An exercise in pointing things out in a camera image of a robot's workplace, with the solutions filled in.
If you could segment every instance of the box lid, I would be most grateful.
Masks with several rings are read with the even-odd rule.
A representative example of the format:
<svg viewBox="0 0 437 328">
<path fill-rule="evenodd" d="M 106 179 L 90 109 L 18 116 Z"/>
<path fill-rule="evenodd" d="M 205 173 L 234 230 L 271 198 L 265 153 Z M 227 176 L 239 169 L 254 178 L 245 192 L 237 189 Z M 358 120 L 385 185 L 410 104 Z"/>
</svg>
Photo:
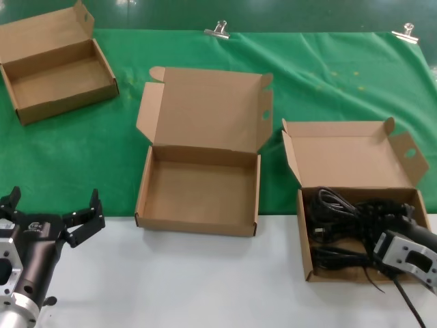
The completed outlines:
<svg viewBox="0 0 437 328">
<path fill-rule="evenodd" d="M 78 0 L 67 9 L 0 25 L 2 64 L 92 37 L 94 18 Z"/>
<path fill-rule="evenodd" d="M 153 67 L 137 128 L 155 145 L 256 153 L 272 134 L 272 75 Z"/>
<path fill-rule="evenodd" d="M 413 187 L 429 165 L 410 133 L 385 122 L 286 122 L 288 165 L 302 187 Z"/>
</svg>

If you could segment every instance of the bundled cable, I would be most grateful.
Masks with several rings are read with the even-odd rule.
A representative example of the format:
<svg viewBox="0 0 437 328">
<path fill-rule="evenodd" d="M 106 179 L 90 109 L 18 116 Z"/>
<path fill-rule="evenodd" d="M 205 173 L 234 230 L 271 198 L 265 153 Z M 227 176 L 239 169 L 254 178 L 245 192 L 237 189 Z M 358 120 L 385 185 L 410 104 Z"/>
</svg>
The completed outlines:
<svg viewBox="0 0 437 328">
<path fill-rule="evenodd" d="M 398 220 L 403 220 L 403 217 L 411 219 L 414 207 L 383 199 L 351 204 L 335 191 L 321 187 L 311 199 L 308 209 L 308 235 L 316 243 L 322 244 L 311 248 L 313 265 L 326 270 L 363 267 L 367 279 L 376 288 L 378 287 L 367 274 L 367 268 L 379 270 L 395 283 L 418 323 L 424 327 L 419 314 L 397 280 L 400 272 L 384 266 L 373 254 L 381 233 L 396 224 Z M 343 238 L 360 241 L 365 248 L 365 253 L 327 245 Z"/>
</svg>

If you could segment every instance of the white surface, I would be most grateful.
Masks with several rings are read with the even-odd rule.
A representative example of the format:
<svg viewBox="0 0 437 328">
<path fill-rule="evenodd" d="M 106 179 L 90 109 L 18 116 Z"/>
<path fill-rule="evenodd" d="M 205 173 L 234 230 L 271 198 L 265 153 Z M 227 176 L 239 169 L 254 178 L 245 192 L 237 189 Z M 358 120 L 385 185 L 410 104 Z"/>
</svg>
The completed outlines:
<svg viewBox="0 0 437 328">
<path fill-rule="evenodd" d="M 430 216 L 437 228 L 437 216 Z M 37 327 L 418 327 L 394 285 L 304 281 L 295 216 L 260 217 L 255 238 L 151 232 L 133 219 L 64 247 Z M 428 327 L 437 297 L 404 286 Z"/>
</svg>

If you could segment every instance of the cardboard box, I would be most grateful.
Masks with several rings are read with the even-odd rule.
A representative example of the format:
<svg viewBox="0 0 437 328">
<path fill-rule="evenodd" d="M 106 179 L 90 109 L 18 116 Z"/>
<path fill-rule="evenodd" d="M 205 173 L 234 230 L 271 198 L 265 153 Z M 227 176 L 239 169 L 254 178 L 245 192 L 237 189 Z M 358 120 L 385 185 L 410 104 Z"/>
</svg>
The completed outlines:
<svg viewBox="0 0 437 328">
<path fill-rule="evenodd" d="M 272 133 L 272 75 L 154 67 L 137 128 L 153 143 L 139 227 L 230 236 L 257 229 L 261 156 Z"/>
<path fill-rule="evenodd" d="M 428 164 L 410 133 L 391 135 L 395 121 L 385 122 L 286 122 L 283 140 L 287 160 L 301 189 L 298 191 L 298 223 L 305 279 L 310 282 L 367 282 L 359 267 L 339 271 L 314 268 L 307 235 L 305 204 L 319 186 L 330 187 L 349 202 L 375 197 L 413 205 L 414 218 L 429 229 L 421 193 L 414 188 Z M 360 242 L 342 240 L 335 246 L 364 252 Z M 390 281 L 368 270 L 375 282 Z"/>
<path fill-rule="evenodd" d="M 43 120 L 119 94 L 95 39 L 94 18 L 78 0 L 0 26 L 1 74 L 21 124 Z"/>
</svg>

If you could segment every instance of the green cloth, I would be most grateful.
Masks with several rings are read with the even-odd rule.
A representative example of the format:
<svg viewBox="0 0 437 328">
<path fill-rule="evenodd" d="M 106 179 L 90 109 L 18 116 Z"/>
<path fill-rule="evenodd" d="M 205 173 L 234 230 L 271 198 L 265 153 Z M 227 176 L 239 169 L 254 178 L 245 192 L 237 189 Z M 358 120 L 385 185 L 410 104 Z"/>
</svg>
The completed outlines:
<svg viewBox="0 0 437 328">
<path fill-rule="evenodd" d="M 152 66 L 272 72 L 274 133 L 262 148 L 260 214 L 296 211 L 298 183 L 281 119 L 385 120 L 408 130 L 431 165 L 419 188 L 437 213 L 437 92 L 420 48 L 390 33 L 233 33 L 96 30 L 120 96 L 22 127 L 0 85 L 0 195 L 22 190 L 19 208 L 64 213 L 98 188 L 106 216 L 131 216 L 149 141 L 135 128 Z"/>
</svg>

